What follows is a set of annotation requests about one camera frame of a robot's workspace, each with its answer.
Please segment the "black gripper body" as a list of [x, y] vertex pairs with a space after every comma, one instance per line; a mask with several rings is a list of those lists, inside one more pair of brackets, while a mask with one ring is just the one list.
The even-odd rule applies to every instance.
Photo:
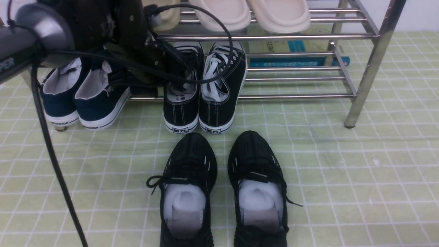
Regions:
[[[144, 9], [140, 0], [115, 0], [116, 29], [105, 47], [115, 58], [130, 61], [174, 76], [191, 68], [182, 52], [153, 31], [150, 15], [158, 6]], [[134, 96], [158, 96], [158, 88], [167, 80], [132, 66], [115, 65], [109, 74], [110, 86], [128, 86]]]

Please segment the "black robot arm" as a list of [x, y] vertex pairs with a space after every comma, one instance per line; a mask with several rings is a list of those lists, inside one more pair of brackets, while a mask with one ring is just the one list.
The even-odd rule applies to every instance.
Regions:
[[31, 69], [39, 98], [40, 65], [61, 67], [78, 57], [122, 66], [110, 86], [156, 87], [188, 83], [189, 65], [153, 32], [152, 19], [168, 7], [140, 0], [38, 0], [19, 8], [1, 28], [1, 81]]

